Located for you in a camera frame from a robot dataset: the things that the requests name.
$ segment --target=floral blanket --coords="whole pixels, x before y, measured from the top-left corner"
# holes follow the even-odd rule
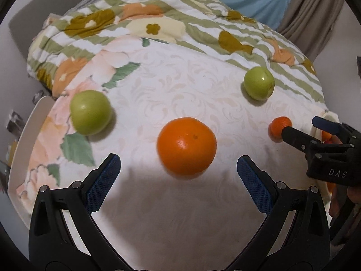
[[[84,63],[68,59],[66,64]],[[316,181],[306,176],[304,154],[273,142],[268,125],[285,115],[309,133],[312,118],[324,114],[279,86],[266,103],[255,103],[240,89],[245,73],[176,44],[131,35],[113,39],[55,102],[19,199],[31,213],[40,186],[68,187],[116,153],[121,172],[100,211],[92,214],[115,250],[136,270],[223,270],[264,219],[237,174],[237,159],[248,154],[275,181],[307,189]],[[74,130],[69,111],[72,97],[87,89],[103,92],[115,112],[103,132],[89,137]],[[191,180],[169,175],[156,151],[162,127],[184,116],[199,119],[217,138],[211,166]],[[66,221],[77,247],[87,252],[71,218]]]
[[[219,0],[99,0],[52,20],[30,47],[28,73],[58,97],[89,60],[125,34],[175,43],[243,70],[265,66],[286,94],[324,107],[315,69],[302,52]],[[94,78],[104,72],[111,79],[110,69]]]

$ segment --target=mandarin orange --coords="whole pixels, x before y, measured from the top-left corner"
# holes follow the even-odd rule
[[[217,140],[202,122],[184,117],[168,122],[159,133],[157,151],[166,169],[179,175],[205,171],[212,163]]]
[[[332,134],[328,133],[327,131],[322,130],[322,141],[323,142],[330,140],[331,137],[332,137]]]
[[[284,129],[287,126],[292,126],[291,120],[286,116],[281,116],[281,117],[275,118],[271,122],[269,128],[270,128],[271,134],[275,138],[281,139],[282,138],[282,129]]]
[[[331,182],[326,182],[326,184],[327,184],[327,189],[329,190],[329,193],[331,194],[333,192],[333,190],[335,189],[336,184],[333,184]]]

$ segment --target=wall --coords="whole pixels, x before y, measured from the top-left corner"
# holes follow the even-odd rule
[[[361,25],[345,3],[331,39],[315,59],[328,108],[361,131],[361,81],[356,56],[361,56]]]
[[[40,83],[27,76],[26,62],[15,45],[9,29],[12,17],[31,0],[17,0],[0,25],[0,159],[5,159],[7,146],[14,139],[6,130],[12,109],[27,119],[34,108],[32,98],[42,89]],[[10,238],[28,257],[28,230],[17,216],[9,198],[0,195],[0,221]]]

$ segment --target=human hand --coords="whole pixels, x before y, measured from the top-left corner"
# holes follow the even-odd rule
[[[341,144],[342,142],[336,137],[333,136],[331,138],[333,143]],[[361,204],[361,185],[357,185],[354,187],[349,187],[347,189],[347,196],[351,200],[351,202],[355,204]],[[334,187],[332,191],[332,197],[331,197],[331,204],[330,204],[330,210],[329,215],[331,217],[336,217],[340,212],[340,205],[337,201],[337,187]]]

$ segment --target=beige curtain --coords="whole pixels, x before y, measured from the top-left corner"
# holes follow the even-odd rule
[[[330,38],[344,0],[291,0],[277,31],[311,61]]]

